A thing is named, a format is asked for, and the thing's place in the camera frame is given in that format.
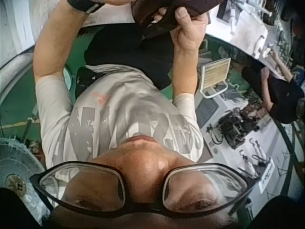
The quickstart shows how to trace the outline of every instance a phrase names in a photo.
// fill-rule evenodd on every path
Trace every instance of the black wristband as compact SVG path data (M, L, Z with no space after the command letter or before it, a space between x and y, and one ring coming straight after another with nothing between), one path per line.
M93 2L90 0L67 0L68 3L75 9L83 11L87 14L94 13L100 9L105 3Z

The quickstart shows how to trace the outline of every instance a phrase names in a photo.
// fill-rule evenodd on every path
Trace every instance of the black-framed glasses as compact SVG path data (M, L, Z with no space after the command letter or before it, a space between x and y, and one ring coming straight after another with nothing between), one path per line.
M30 178L52 211L58 205L101 218L138 212L171 218L207 216L230 207L237 211L256 181L228 166L208 163L175 168L164 177L153 203L135 203L125 178L116 168L88 162L65 162Z

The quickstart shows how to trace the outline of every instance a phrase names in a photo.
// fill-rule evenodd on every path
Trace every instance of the green floor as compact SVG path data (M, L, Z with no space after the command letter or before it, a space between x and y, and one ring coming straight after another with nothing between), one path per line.
M93 29L91 32L78 37L74 42L71 54L66 63L67 68L72 74L72 88L71 88L71 99L75 102L75 83L77 70L85 65L85 60L83 57L84 51L87 49L89 43L91 42L94 33L97 29ZM208 38L209 40L209 51L212 53L214 60L219 60L221 57L218 53L218 48L220 45L226 45L216 39ZM241 75L236 71L230 71L230 81L233 84L244 84ZM172 99L173 88L172 85L165 88L162 93L168 99ZM28 117L31 116L32 110L36 105L35 98L35 84L33 79L33 71L29 70L14 86L10 91L3 104L0 107L1 111L1 124L3 127L3 133L5 137L16 136L21 138L25 131L25 122L27 122ZM10 127L8 125L19 125L18 127ZM40 138L40 125L33 124L28 132L27 138L29 140L41 141Z

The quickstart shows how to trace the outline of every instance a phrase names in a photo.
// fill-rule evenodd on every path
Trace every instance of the black machine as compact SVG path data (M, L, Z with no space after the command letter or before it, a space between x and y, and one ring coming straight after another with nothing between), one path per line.
M236 149L245 143L245 137L251 131L258 131L258 119L250 117L248 113L239 108L230 111L224 117L220 118L217 128L227 140L232 149Z

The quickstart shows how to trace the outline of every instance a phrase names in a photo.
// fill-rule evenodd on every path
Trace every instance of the man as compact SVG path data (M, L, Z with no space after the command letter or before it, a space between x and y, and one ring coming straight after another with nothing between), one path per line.
M247 182L230 168L195 163L203 150L194 94L207 16L191 19L185 8L176 11L180 26L171 32L173 104L157 89L166 84L153 84L167 76L156 76L156 80L154 69L146 68L148 63L138 63L147 60L147 53L130 65L139 65L149 78L134 67L122 65L135 59L138 51L125 50L120 55L117 47L114 51L106 45L100 49L95 38L92 43L97 51L90 48L91 44L85 54L93 65L87 66L88 73L93 72L89 78L92 84L73 106L62 72L73 40L88 17L85 12L92 9L95 4L90 1L61 0L35 48L42 146L47 168L51 169L42 177L32 177L31 182L52 211L47 225L220 228L230 224L237 210L235 204L242 203L240 199L250 190ZM161 20L165 13L166 9L160 9L155 20ZM103 50L109 58L129 53L130 59L113 59L115 64L109 64Z
M271 56L279 66L285 80L270 75L265 67L257 75L250 67L242 69L242 77L252 86L263 99L264 107L270 115L283 124L289 124L297 119L305 120L305 98L303 90L296 85L292 74L279 58L277 52Z

